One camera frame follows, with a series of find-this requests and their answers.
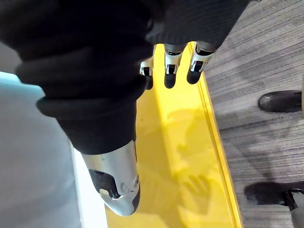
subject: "robotic finger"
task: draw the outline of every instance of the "robotic finger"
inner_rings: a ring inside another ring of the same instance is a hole
[[[148,85],[147,85],[148,90],[153,88],[153,67],[154,67],[155,47],[156,45],[154,45],[153,56],[141,62],[141,68],[140,68],[140,74],[145,75],[148,78]]]
[[[173,88],[176,81],[176,73],[184,48],[187,44],[171,45],[165,44],[165,86]]]
[[[200,74],[213,56],[216,49],[211,43],[197,41],[191,56],[190,68],[187,74],[187,81],[195,84],[200,79]]]

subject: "yellow platform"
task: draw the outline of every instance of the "yellow platform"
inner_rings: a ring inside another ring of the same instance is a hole
[[[106,210],[109,228],[241,228],[242,222],[206,82],[186,82],[193,44],[173,89],[164,86],[164,47],[154,87],[137,102],[141,202],[129,217]]]

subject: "black leather shoe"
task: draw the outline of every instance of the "black leather shoe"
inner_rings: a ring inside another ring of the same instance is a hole
[[[266,112],[293,113],[302,110],[301,90],[284,90],[264,94],[257,106]]]

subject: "gray carpet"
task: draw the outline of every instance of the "gray carpet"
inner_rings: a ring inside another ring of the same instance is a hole
[[[252,2],[210,61],[205,75],[245,228],[291,228],[284,206],[256,206],[243,189],[258,181],[304,181],[302,113],[257,107],[270,91],[300,89],[304,1]]]

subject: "yellow edge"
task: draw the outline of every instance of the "yellow edge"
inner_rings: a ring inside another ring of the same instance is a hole
[[[190,52],[193,50],[193,44],[189,45],[189,48],[191,48]],[[199,94],[201,97],[202,105],[205,107],[204,110],[206,111],[205,116],[208,123],[208,128],[210,132],[213,132],[213,134],[210,134],[212,144],[214,146],[214,149],[216,150],[216,157],[217,161],[219,162],[220,167],[220,174],[222,177],[223,182],[225,183],[224,189],[226,195],[229,196],[229,207],[230,211],[232,211],[234,216],[234,223],[236,224],[237,228],[243,228],[243,222],[241,218],[241,213],[238,206],[237,197],[233,188],[233,182],[230,175],[230,171],[228,168],[227,159],[225,156],[225,151],[223,147],[222,140],[220,138],[218,125],[215,119],[214,110],[212,107],[212,102],[210,98],[210,94],[207,87],[207,82],[205,79],[204,73],[201,75],[201,79],[198,82],[198,89]]]

